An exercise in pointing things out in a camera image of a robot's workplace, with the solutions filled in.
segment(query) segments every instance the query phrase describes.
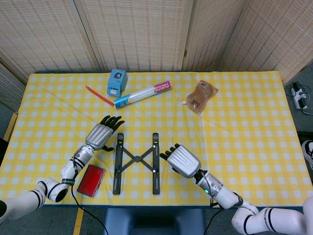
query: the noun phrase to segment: floor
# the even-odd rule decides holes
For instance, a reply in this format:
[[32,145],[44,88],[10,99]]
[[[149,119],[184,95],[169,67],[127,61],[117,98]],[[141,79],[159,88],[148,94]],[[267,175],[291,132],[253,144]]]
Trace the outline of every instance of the floor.
[[[313,89],[313,64],[307,66],[303,71],[301,71],[291,82],[299,81],[301,84],[307,85]],[[313,92],[312,101],[309,104],[313,108]],[[313,116],[308,116],[303,114],[301,111],[294,108],[294,103],[292,97],[287,97],[290,106],[291,114],[296,126],[297,131],[313,131]],[[9,124],[13,111],[9,110],[7,107],[0,103],[0,137],[3,138],[6,128]],[[88,208],[88,210],[104,220],[106,209],[100,208]],[[205,217],[206,224],[208,224],[211,216],[217,211],[217,209],[206,209]],[[235,210],[227,210],[218,214],[207,234],[221,234],[221,235],[235,235],[238,234],[231,226],[231,218],[234,215]],[[76,207],[68,208],[51,208],[43,207],[28,216],[22,217],[17,220],[9,220],[4,224],[0,225],[0,233],[2,235],[54,235],[54,234],[73,234],[75,221],[77,215]],[[81,229],[81,235],[103,235],[104,230],[101,225],[84,213]],[[263,235],[273,235],[277,233],[266,232],[261,233]]]

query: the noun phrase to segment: shoe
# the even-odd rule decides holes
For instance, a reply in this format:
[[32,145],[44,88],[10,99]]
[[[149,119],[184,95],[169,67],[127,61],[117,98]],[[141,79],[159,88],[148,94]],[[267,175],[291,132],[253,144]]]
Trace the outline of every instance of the shoe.
[[313,141],[304,141],[301,146],[304,158],[309,162],[313,170]]

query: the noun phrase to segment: robotic hand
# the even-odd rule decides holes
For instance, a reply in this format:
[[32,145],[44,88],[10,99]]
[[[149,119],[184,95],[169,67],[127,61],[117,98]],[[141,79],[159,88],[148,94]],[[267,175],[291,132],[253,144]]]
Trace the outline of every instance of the robotic hand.
[[122,117],[106,116],[94,126],[86,137],[86,146],[80,147],[61,170],[62,182],[53,178],[39,181],[36,188],[13,198],[0,200],[0,224],[6,219],[17,219],[43,206],[47,197],[53,202],[60,202],[66,196],[70,186],[74,185],[75,178],[93,157],[95,150],[112,151],[106,142],[118,127],[124,123]]
[[305,201],[304,214],[277,208],[264,208],[259,212],[256,206],[230,191],[207,170],[201,170],[199,159],[183,145],[176,143],[175,147],[171,147],[170,151],[165,151],[165,154],[161,153],[160,157],[183,177],[194,177],[196,184],[223,209],[238,207],[231,221],[237,232],[244,235],[265,231],[289,235],[313,235],[313,196]]

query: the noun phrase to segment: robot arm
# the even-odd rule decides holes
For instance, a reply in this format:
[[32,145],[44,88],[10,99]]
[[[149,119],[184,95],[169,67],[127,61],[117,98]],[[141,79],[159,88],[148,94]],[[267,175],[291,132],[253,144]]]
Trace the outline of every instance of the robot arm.
[[273,231],[289,235],[313,234],[313,197],[306,200],[300,212],[287,209],[264,208],[260,212],[253,204],[230,191],[217,178],[206,170],[201,170],[199,159],[183,145],[175,144],[171,151],[161,153],[173,170],[186,178],[194,177],[199,185],[224,209],[238,207],[232,225],[237,232],[249,235],[265,231]]
[[22,193],[13,198],[0,200],[0,224],[6,219],[17,219],[43,206],[45,198],[53,202],[60,202],[66,196],[70,186],[74,185],[75,178],[93,157],[94,150],[103,149],[112,151],[105,146],[110,136],[124,123],[121,117],[106,116],[96,124],[86,137],[86,146],[80,147],[61,170],[62,181],[59,183],[53,178],[39,181],[34,190]]

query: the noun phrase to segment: yellow checkered tablecloth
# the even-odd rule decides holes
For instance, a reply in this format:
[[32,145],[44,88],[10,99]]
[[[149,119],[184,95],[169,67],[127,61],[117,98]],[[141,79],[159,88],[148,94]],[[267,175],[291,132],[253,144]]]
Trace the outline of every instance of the yellow checkered tablecloth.
[[[124,146],[141,155],[159,133],[160,152],[176,142],[185,145],[231,190],[257,206],[299,206],[313,194],[296,129],[279,72],[142,72],[128,73],[123,93],[171,80],[173,89],[119,110],[91,94],[106,96],[109,73],[33,74],[29,78],[17,123],[0,168],[0,198],[31,190],[53,177],[83,144],[104,116],[125,120],[107,146]],[[182,101],[197,82],[219,89],[206,109],[196,114]],[[91,205],[208,205],[208,195],[194,179],[185,179],[160,159],[160,195],[152,194],[152,173],[133,163],[122,173],[121,194],[112,194],[115,151],[96,151],[90,164],[106,169],[95,198],[76,193]],[[123,163],[130,158],[124,154]],[[145,158],[152,163],[152,156]],[[76,180],[76,188],[85,169]],[[70,193],[61,204],[75,204]]]

